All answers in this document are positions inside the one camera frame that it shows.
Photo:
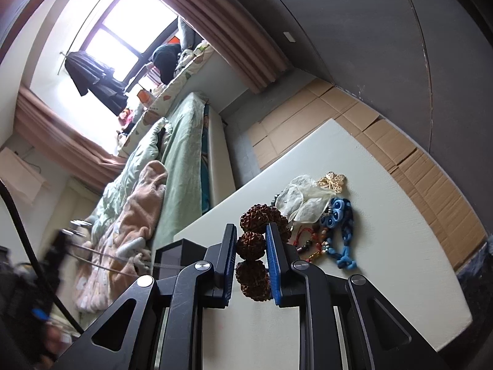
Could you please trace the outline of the pink curtain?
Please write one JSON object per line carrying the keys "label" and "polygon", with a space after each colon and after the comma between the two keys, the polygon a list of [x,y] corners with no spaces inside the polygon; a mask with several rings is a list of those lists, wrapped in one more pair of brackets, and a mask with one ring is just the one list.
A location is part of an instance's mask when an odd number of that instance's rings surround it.
{"label": "pink curtain", "polygon": [[291,64],[237,0],[162,0],[196,30],[252,92],[274,83]]}
{"label": "pink curtain", "polygon": [[19,86],[13,129],[36,150],[97,191],[115,180],[126,163],[125,158],[109,154],[76,131],[24,85]]}

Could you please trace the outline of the black bag on sill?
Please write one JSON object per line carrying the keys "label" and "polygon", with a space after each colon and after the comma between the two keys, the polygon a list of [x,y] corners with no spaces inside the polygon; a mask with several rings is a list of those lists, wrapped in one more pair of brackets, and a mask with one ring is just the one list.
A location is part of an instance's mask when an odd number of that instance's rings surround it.
{"label": "black bag on sill", "polygon": [[152,55],[152,62],[160,72],[162,84],[168,84],[174,78],[174,72],[181,54],[178,43],[163,44]]}

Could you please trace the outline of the white wall switch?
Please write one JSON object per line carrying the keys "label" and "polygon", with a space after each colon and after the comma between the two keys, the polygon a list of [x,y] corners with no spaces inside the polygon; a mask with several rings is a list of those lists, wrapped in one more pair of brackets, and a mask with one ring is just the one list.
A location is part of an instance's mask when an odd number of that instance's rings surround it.
{"label": "white wall switch", "polygon": [[289,32],[284,32],[283,34],[290,43],[296,42],[295,38]]}

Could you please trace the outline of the pink curtain right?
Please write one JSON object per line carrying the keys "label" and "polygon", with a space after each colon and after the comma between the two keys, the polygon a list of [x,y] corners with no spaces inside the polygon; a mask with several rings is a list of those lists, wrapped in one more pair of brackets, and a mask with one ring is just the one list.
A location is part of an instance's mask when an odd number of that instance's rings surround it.
{"label": "pink curtain right", "polygon": [[237,0],[162,0],[196,30],[252,92],[274,83],[291,64]]}

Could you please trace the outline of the green quilt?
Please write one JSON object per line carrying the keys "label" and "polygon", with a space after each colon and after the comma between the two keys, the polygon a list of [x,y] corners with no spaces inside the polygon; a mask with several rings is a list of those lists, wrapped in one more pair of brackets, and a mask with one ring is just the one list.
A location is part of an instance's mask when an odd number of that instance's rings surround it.
{"label": "green quilt", "polygon": [[137,144],[120,175],[106,185],[101,199],[88,217],[93,220],[91,241],[94,245],[120,215],[143,168],[152,160],[162,156],[165,149],[163,144],[170,138],[171,133],[171,122],[166,118],[159,119]]}

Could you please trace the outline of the dark hanging clothes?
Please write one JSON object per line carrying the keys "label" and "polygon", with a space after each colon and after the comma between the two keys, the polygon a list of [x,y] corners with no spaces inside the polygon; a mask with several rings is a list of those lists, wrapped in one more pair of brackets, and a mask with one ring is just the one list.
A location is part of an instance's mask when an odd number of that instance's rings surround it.
{"label": "dark hanging clothes", "polygon": [[95,61],[85,51],[70,52],[64,68],[81,96],[91,92],[113,114],[119,115],[127,105],[125,85],[114,78],[114,70]]}

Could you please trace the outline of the gold butterfly brooch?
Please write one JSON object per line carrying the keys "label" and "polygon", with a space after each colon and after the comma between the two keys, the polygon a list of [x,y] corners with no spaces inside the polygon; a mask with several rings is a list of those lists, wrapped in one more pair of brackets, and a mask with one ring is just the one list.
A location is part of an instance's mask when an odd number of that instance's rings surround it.
{"label": "gold butterfly brooch", "polygon": [[336,174],[333,171],[329,171],[326,175],[316,181],[317,186],[332,191],[336,195],[343,193],[345,183],[346,176],[343,174]]}

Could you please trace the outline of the flattened cardboard sheets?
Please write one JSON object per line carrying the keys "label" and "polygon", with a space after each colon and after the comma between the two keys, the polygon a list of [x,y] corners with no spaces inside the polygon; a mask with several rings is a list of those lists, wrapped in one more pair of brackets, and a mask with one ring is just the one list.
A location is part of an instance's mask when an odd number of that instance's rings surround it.
{"label": "flattened cardboard sheets", "polygon": [[282,99],[247,131],[257,163],[267,168],[329,119],[335,120],[393,177],[459,270],[486,244],[487,232],[450,177],[378,112],[316,78]]}

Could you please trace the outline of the pink curtain left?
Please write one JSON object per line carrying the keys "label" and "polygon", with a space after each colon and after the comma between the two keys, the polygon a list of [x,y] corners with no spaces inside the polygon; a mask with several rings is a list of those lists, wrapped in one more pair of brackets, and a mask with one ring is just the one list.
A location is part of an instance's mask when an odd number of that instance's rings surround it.
{"label": "pink curtain left", "polygon": [[115,180],[126,163],[125,158],[109,154],[76,131],[24,85],[19,86],[13,129],[36,150],[97,191]]}

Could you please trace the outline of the translucent white pouch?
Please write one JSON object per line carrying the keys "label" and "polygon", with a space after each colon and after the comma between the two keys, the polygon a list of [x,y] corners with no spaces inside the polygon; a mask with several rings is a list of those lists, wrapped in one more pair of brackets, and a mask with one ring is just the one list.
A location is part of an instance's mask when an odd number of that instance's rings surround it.
{"label": "translucent white pouch", "polygon": [[335,195],[333,191],[317,185],[311,176],[299,175],[277,196],[275,207],[289,222],[315,223]]}

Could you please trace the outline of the pink fleece blanket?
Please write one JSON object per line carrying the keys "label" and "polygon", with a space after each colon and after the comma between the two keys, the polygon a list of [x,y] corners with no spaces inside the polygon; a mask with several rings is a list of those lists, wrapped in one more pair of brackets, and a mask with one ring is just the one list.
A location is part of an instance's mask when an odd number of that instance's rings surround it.
{"label": "pink fleece blanket", "polygon": [[106,310],[136,279],[149,272],[147,242],[153,237],[165,197],[168,172],[158,160],[141,171],[123,208],[97,242],[74,252],[82,261],[74,281],[73,299],[78,311]]}

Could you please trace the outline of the bed with green sheet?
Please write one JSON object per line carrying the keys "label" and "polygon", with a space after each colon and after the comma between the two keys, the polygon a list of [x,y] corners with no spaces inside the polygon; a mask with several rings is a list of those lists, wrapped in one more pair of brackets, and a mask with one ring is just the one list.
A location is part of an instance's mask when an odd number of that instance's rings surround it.
{"label": "bed with green sheet", "polygon": [[[150,253],[149,260],[144,261],[149,267],[147,274],[153,270],[156,250],[172,243],[176,234],[213,207],[210,190],[210,106],[203,95],[191,93],[170,116],[164,118],[171,122],[172,133],[163,144],[165,149],[162,156],[156,160],[165,166],[168,178],[161,215],[153,237],[146,245]],[[84,243],[92,242],[93,220],[87,221],[90,234]],[[76,249],[88,250],[84,244]]]}

